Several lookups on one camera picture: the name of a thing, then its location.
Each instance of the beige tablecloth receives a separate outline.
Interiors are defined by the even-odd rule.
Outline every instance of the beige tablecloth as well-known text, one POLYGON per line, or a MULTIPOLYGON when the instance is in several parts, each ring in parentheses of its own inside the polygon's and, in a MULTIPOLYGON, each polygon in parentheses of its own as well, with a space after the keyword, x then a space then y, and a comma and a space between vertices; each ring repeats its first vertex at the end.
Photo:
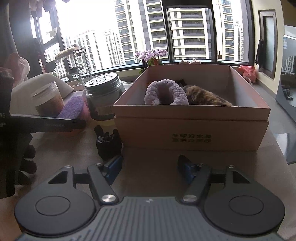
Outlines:
MULTIPOLYGON (((96 135, 91 121, 88 127, 74 137, 57 133, 33 134, 36 148, 37 173, 33 187, 53 175, 65 165, 75 169, 102 162, 97 154, 96 135)), ((296 235, 296 182, 278 147, 275 138, 267 131, 257 152, 206 152, 174 151, 124 148, 123 168, 112 188, 120 196, 181 196, 187 188, 177 171, 177 158, 186 155, 195 163, 206 163, 213 168, 235 165, 254 178, 284 203, 286 215, 278 231, 284 239, 294 239, 296 235)), ((86 185, 78 189, 89 193, 86 185)), ((18 187, 17 194, 6 201, 0 200, 0 240, 11 241, 20 234, 13 217, 13 206, 20 196, 29 191, 28 187, 18 187)))

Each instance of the potted plant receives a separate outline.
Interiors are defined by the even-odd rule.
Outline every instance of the potted plant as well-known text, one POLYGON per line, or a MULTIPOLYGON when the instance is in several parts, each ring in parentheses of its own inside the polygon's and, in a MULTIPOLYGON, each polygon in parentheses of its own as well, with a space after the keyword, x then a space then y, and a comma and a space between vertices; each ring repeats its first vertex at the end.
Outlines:
POLYGON ((151 65, 162 65, 161 59, 164 55, 167 54, 165 49, 160 50, 152 50, 149 49, 148 51, 137 52, 135 55, 135 59, 142 60, 143 62, 143 69, 140 70, 140 74, 144 72, 144 70, 151 65))

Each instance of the pink cloth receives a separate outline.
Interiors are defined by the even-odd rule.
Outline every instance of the pink cloth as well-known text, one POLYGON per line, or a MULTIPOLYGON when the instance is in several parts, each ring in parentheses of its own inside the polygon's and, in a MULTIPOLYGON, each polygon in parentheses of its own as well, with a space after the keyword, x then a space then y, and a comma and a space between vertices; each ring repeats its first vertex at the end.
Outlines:
POLYGON ((153 81, 147 88, 145 104, 189 105, 185 91, 172 80, 153 81))

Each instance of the purple sponge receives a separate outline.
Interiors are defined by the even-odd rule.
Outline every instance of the purple sponge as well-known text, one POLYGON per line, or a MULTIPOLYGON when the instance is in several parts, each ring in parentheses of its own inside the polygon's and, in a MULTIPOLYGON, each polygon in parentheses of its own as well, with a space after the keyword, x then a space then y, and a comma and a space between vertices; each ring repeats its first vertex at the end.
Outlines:
POLYGON ((80 114, 83 112, 84 108, 83 98, 80 96, 74 96, 70 99, 67 104, 65 104, 58 118, 63 119, 80 119, 80 114))

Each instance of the brown fur toy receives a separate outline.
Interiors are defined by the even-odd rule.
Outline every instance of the brown fur toy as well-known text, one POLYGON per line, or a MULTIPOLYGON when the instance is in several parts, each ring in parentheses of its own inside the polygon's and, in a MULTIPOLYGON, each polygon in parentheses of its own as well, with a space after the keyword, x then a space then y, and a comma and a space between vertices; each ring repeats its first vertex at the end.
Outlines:
POLYGON ((227 105, 233 106, 227 100, 215 95, 212 92, 204 90, 196 85, 187 85, 183 87, 189 104, 193 105, 227 105))

